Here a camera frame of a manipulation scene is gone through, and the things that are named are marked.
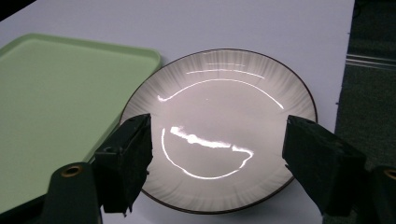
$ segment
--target round plate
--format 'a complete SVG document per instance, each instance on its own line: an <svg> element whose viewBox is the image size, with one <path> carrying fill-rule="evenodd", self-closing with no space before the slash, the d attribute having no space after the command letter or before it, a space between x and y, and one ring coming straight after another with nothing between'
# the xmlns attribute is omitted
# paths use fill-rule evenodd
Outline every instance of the round plate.
<svg viewBox="0 0 396 224"><path fill-rule="evenodd" d="M317 120L305 84L259 53L214 49L149 77L120 123L151 114L153 160L143 191L171 208L232 212L262 202L292 175L282 159L288 115Z"/></svg>

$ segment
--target light green plastic tray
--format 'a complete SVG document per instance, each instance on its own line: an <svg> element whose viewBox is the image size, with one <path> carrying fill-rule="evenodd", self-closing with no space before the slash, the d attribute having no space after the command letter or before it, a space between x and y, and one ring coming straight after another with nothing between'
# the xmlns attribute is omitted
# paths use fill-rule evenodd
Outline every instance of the light green plastic tray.
<svg viewBox="0 0 396 224"><path fill-rule="evenodd" d="M91 158L160 66L153 49L50 35L0 49L0 214L45 194L56 169Z"/></svg>

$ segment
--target tray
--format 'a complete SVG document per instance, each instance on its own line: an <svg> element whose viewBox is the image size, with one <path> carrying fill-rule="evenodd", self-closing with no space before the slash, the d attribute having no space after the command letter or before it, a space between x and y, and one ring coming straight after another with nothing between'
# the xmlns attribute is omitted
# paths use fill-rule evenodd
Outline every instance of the tray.
<svg viewBox="0 0 396 224"><path fill-rule="evenodd" d="M88 161L160 66L153 49L52 35L0 49L0 213L45 194L57 168Z"/></svg>

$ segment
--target table surface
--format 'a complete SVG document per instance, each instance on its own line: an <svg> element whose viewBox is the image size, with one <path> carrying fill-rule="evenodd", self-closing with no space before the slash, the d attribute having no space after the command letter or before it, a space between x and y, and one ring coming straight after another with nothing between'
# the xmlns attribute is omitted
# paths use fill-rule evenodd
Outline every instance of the table surface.
<svg viewBox="0 0 396 224"><path fill-rule="evenodd" d="M304 81L318 123L334 131L354 1L37 0L0 22L0 48L28 33L156 49L163 64L206 49L246 49L275 58ZM297 181L276 196L224 215L172 210L141 194L132 214L104 223L321 223Z"/></svg>

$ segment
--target table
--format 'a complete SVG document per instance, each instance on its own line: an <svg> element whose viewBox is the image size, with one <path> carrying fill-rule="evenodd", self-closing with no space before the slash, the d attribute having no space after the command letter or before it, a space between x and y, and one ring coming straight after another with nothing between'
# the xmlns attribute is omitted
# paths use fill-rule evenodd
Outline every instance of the table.
<svg viewBox="0 0 396 224"><path fill-rule="evenodd" d="M0 47L28 33L61 35L158 50L167 64L206 49L246 49L273 57L304 81L318 123L334 131L354 1L37 0L0 22ZM239 212L199 216L141 194L134 211L104 223L320 223L297 181Z"/></svg>

